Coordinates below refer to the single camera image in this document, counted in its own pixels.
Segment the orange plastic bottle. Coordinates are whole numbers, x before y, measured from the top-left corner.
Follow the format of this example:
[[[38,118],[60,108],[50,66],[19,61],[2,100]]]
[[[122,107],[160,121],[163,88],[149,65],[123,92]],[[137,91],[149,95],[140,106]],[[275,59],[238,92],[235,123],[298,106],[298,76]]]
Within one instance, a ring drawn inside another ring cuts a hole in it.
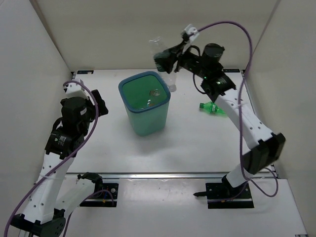
[[[150,96],[160,96],[160,90],[158,89],[151,90]]]

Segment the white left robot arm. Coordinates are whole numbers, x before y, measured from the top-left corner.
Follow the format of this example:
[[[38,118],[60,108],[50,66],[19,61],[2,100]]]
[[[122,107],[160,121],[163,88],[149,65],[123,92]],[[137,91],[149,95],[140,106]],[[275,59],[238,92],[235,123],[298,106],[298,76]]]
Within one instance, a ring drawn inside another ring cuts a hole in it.
[[[53,124],[45,146],[44,160],[38,180],[20,201],[27,204],[21,213],[11,214],[4,236],[10,226],[19,229],[21,237],[58,237],[64,235],[72,212],[88,198],[104,192],[102,177],[86,172],[78,175],[73,188],[58,197],[65,175],[79,149],[91,137],[98,118],[108,114],[98,90],[74,92],[66,90],[61,100],[62,116]]]

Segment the clear bottle green label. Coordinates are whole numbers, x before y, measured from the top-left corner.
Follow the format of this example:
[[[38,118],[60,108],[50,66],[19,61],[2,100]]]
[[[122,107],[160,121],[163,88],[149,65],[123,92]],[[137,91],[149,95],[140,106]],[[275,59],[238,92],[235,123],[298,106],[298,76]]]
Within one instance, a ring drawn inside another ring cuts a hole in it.
[[[170,52],[161,37],[149,40],[149,46],[155,67],[170,92],[175,92],[176,74],[173,71],[173,65],[170,64]]]

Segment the green plastic bottle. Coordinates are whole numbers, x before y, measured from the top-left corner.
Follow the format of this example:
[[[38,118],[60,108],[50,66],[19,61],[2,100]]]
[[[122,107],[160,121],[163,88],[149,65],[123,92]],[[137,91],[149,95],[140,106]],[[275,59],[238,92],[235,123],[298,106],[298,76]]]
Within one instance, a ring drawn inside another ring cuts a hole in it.
[[[226,113],[213,102],[200,103],[199,109],[211,115],[226,115]]]

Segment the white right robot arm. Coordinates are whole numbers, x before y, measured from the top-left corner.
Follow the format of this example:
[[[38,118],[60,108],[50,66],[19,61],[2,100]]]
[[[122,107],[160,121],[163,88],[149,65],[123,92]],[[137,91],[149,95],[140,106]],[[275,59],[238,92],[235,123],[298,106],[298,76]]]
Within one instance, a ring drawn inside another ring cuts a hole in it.
[[[242,102],[242,87],[237,87],[224,73],[220,59],[224,47],[209,43],[202,52],[194,54],[191,47],[179,44],[154,53],[159,72],[171,73],[185,69],[202,79],[201,88],[211,102],[219,106],[239,130],[239,141],[245,141],[249,151],[240,151],[239,165],[222,178],[222,193],[236,196],[252,177],[275,162],[286,141],[282,133],[275,134]]]

